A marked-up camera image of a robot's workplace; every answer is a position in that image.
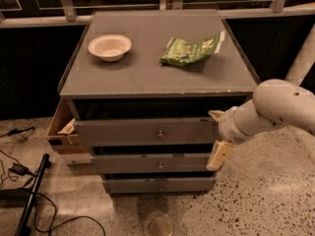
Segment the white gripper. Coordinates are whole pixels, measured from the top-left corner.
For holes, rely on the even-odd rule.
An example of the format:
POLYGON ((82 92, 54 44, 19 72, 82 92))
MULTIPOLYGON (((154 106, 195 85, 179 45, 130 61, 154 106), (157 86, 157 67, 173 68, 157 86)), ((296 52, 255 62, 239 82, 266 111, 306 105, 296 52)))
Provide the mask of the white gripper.
POLYGON ((219 134, 224 141, 215 141, 211 155, 207 163, 209 171, 217 171, 234 153, 234 145, 243 144, 250 140, 250 137, 242 133, 234 121, 236 107, 226 111, 209 110, 208 114, 219 122, 219 134))

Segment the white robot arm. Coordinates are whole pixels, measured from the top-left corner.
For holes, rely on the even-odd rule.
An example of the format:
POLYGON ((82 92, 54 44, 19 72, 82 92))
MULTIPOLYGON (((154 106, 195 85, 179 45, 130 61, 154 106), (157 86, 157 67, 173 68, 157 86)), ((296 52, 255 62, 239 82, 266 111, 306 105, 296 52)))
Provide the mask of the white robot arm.
POLYGON ((209 171, 219 170, 236 145, 259 133, 293 126, 315 135, 315 95, 301 86, 314 62, 315 26, 283 80, 271 79, 257 85, 252 98, 240 106, 209 112, 218 122, 220 134, 207 163, 209 171))

